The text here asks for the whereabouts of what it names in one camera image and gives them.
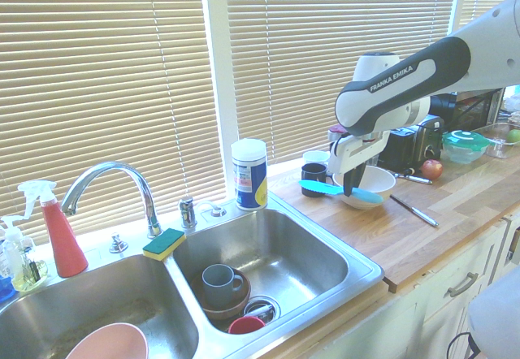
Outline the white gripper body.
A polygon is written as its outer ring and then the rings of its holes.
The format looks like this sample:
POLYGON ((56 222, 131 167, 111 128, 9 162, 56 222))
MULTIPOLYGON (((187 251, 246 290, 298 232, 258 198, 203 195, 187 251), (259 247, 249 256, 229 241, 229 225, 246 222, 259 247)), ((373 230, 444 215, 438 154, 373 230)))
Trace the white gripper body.
POLYGON ((382 152, 388 138, 389 131, 364 136, 342 136, 331 145, 328 170, 336 174, 351 171, 382 152))

